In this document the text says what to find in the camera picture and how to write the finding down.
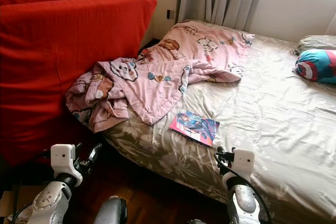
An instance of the electrical outlet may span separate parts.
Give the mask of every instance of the electrical outlet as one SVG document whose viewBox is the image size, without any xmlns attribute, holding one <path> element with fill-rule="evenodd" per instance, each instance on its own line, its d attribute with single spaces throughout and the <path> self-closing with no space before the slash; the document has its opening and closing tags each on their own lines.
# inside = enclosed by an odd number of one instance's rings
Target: electrical outlet
<svg viewBox="0 0 336 224">
<path fill-rule="evenodd" d="M 167 19 L 175 19 L 175 11 L 167 10 Z"/>
</svg>

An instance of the comic book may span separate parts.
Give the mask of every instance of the comic book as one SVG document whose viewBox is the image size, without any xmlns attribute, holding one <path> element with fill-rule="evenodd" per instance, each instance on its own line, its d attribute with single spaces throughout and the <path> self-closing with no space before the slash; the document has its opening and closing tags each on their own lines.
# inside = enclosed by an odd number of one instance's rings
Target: comic book
<svg viewBox="0 0 336 224">
<path fill-rule="evenodd" d="M 190 111 L 181 110 L 169 128 L 190 140 L 212 147 L 218 127 L 219 122 L 217 121 L 207 119 Z"/>
</svg>

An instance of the grey pillow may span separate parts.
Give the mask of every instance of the grey pillow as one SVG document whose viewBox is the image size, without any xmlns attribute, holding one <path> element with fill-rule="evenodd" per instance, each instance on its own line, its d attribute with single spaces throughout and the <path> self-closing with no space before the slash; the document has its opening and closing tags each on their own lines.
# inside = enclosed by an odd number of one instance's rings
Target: grey pillow
<svg viewBox="0 0 336 224">
<path fill-rule="evenodd" d="M 336 36 L 305 36 L 299 41 L 299 45 L 294 49 L 293 54 L 300 55 L 300 53 L 309 49 L 336 50 Z"/>
</svg>

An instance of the mattress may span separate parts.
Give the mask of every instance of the mattress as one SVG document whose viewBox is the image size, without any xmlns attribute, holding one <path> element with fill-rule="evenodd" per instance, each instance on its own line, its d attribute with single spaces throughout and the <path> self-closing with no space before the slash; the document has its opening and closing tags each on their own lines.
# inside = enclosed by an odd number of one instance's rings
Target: mattress
<svg viewBox="0 0 336 224">
<path fill-rule="evenodd" d="M 129 108 L 130 118 L 103 134 L 135 163 L 227 203 L 215 149 L 169 130 L 180 109 L 217 120 L 214 147 L 255 153 L 251 183 L 274 223 L 336 223 L 336 86 L 293 73 L 294 47 L 256 36 L 240 83 L 191 84 L 153 126 Z"/>
</svg>

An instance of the pink cartoon blanket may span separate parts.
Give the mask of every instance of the pink cartoon blanket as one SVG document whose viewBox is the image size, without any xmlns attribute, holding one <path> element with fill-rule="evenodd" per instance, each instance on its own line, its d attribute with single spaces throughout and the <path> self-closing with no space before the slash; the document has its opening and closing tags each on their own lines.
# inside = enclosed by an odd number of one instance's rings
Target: pink cartoon blanket
<svg viewBox="0 0 336 224">
<path fill-rule="evenodd" d="M 168 113 L 189 83 L 240 80 L 253 35 L 210 25 L 178 23 L 138 60 L 97 62 L 67 91 L 68 109 L 99 132 L 128 119 L 128 101 L 151 125 Z"/>
</svg>

